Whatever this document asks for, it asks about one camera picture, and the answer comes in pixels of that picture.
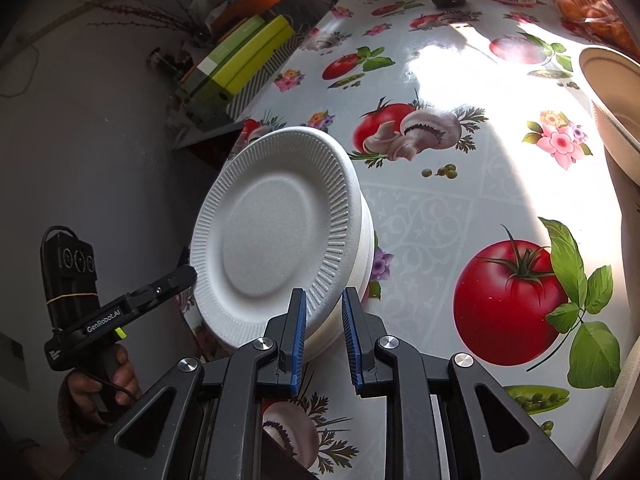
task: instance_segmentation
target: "plastic bag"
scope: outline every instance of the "plastic bag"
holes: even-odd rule
[[[626,54],[640,58],[640,50],[607,0],[554,0],[554,3],[565,20],[582,29],[572,32],[587,38],[594,34]]]

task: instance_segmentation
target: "finger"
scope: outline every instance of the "finger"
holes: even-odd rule
[[[80,372],[73,372],[69,375],[67,386],[71,398],[80,412],[89,420],[97,424],[104,424],[90,396],[91,392],[98,392],[102,389],[102,385]]]
[[[98,381],[90,379],[82,372],[71,372],[66,380],[71,395],[94,394],[102,389],[102,385]]]
[[[133,363],[131,361],[127,361],[116,370],[116,373],[114,373],[111,380],[118,386],[125,386],[125,384],[129,384],[135,375],[136,369],[133,367]]]
[[[125,386],[124,388],[128,392],[132,393],[136,398],[140,396],[140,386],[138,384],[138,378],[133,377],[129,384],[127,384],[127,386]],[[131,397],[129,397],[124,392],[118,392],[116,394],[116,402],[121,406],[129,406],[133,403],[133,399],[131,399]]]
[[[116,360],[123,365],[129,360],[129,352],[122,345],[116,345]]]

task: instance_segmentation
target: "table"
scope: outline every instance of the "table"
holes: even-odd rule
[[[299,124],[337,139],[376,231],[366,309],[421,352],[551,387],[509,391],[530,410],[538,391],[561,399],[533,418],[574,463],[637,336],[620,207],[572,81],[590,41],[551,0],[340,0],[250,104],[233,151]],[[384,477],[385,400],[355,396],[342,338],[273,417],[319,476]]]

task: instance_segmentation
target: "beige bowl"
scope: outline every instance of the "beige bowl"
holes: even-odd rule
[[[640,186],[640,65],[613,49],[590,46],[578,66],[575,76],[591,101],[602,142]]]

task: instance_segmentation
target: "white foam plate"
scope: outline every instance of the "white foam plate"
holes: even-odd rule
[[[286,312],[301,286],[309,338],[349,281],[361,226],[360,187],[338,142],[303,126],[256,140],[220,173],[196,220],[191,265],[202,319],[238,348]]]

